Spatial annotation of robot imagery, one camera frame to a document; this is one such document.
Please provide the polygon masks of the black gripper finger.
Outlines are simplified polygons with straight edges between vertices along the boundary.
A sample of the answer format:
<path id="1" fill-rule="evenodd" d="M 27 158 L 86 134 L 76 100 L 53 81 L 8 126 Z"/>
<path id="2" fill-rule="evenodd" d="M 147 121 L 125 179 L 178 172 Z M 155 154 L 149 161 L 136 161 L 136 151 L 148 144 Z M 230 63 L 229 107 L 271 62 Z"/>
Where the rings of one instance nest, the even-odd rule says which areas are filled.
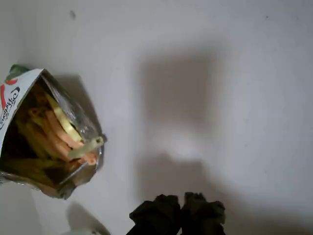
<path id="1" fill-rule="evenodd" d="M 144 201 L 129 218 L 134 222 L 129 235 L 176 235 L 180 230 L 179 199 L 161 194 L 153 201 Z"/>
<path id="2" fill-rule="evenodd" d="M 225 207 L 222 202 L 208 202 L 202 193 L 186 192 L 181 208 L 183 235 L 224 235 Z"/>

